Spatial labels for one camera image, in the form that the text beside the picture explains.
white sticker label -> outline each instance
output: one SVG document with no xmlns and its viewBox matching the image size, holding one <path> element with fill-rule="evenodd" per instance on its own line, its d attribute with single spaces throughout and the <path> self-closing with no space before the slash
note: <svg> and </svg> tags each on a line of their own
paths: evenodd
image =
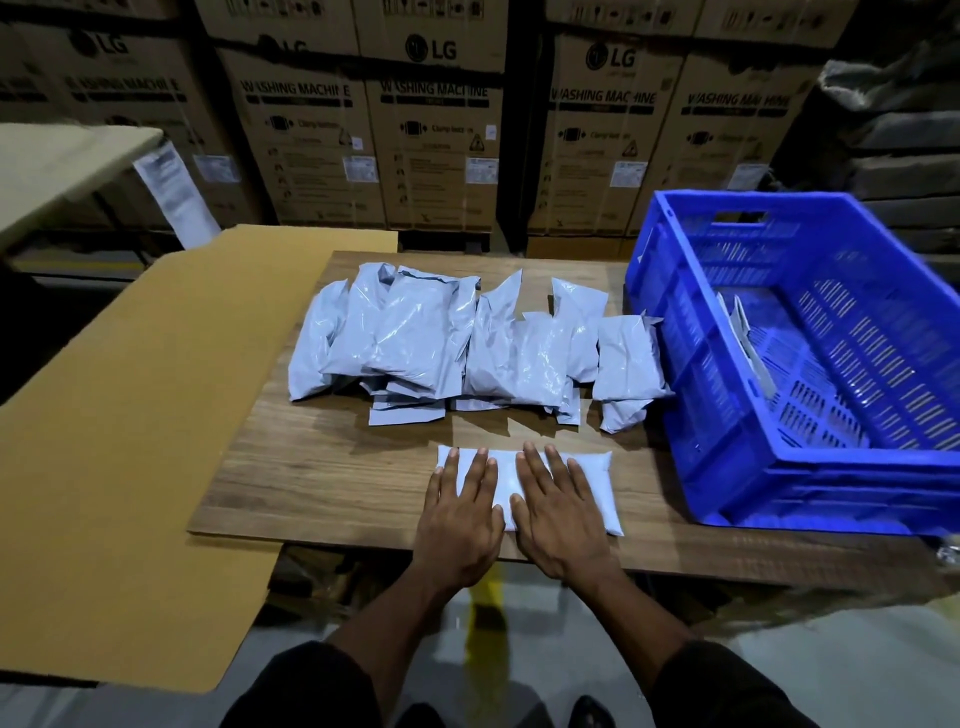
<svg viewBox="0 0 960 728">
<path fill-rule="evenodd" d="M 375 157 L 344 157 L 344 172 L 347 182 L 380 182 Z"/>
<path fill-rule="evenodd" d="M 207 182 L 223 182 L 225 184 L 240 183 L 240 170 L 237 169 L 233 157 L 228 155 L 194 155 L 194 162 L 200 175 Z"/>
<path fill-rule="evenodd" d="M 133 163 L 160 211 L 187 250 L 206 245 L 220 234 L 186 164 L 169 141 Z"/>
<path fill-rule="evenodd" d="M 467 157 L 467 184 L 496 184 L 499 159 Z"/>
<path fill-rule="evenodd" d="M 647 173 L 645 161 L 619 161 L 613 166 L 610 175 L 611 187 L 640 187 L 643 184 L 643 175 Z"/>
<path fill-rule="evenodd" d="M 727 183 L 727 189 L 738 192 L 749 192 L 756 189 L 760 180 L 767 173 L 769 167 L 766 164 L 737 164 L 733 171 L 733 176 Z"/>
</svg>

wooden tabletop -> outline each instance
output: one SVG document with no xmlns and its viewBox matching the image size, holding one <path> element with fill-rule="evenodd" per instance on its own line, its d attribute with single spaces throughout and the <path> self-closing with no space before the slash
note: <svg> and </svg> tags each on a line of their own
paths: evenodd
<svg viewBox="0 0 960 728">
<path fill-rule="evenodd" d="M 548 310 L 550 279 L 610 292 L 607 315 L 621 313 L 626 265 L 477 255 L 335 253 L 320 287 L 353 279 L 360 263 L 385 260 L 450 276 L 479 275 L 492 290 L 517 269 L 516 312 Z M 188 529 L 196 533 L 337 546 L 410 548 L 437 445 L 519 449 L 553 443 L 569 452 L 611 450 L 611 477 L 625 536 L 616 541 L 627 569 L 897 595 L 943 591 L 932 555 L 918 539 L 762 531 L 686 520 L 669 449 L 644 427 L 617 435 L 599 429 L 600 405 L 584 400 L 584 424 L 557 425 L 531 409 L 448 412 L 424 425 L 369 427 L 370 401 L 320 396 L 292 404 L 289 339 L 240 428 Z M 508 534 L 502 558 L 521 559 Z"/>
</svg>

lg logo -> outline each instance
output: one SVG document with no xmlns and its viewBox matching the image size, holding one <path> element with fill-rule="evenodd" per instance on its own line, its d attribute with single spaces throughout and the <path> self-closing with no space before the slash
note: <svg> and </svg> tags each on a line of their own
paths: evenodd
<svg viewBox="0 0 960 728">
<path fill-rule="evenodd" d="M 70 45 L 81 56 L 89 59 L 96 58 L 103 52 L 107 55 L 127 55 L 130 49 L 123 38 L 116 33 L 84 33 L 84 31 L 70 31 Z"/>
<path fill-rule="evenodd" d="M 453 40 L 444 40 L 438 45 L 436 40 L 427 42 L 425 37 L 416 33 L 407 37 L 404 50 L 414 63 L 423 63 L 428 56 L 439 61 L 457 60 L 457 44 Z"/>
<path fill-rule="evenodd" d="M 611 53 L 605 43 L 594 43 L 587 49 L 587 68 L 599 71 L 610 61 L 611 67 L 633 68 L 636 63 L 636 48 L 613 48 Z"/>
</svg>

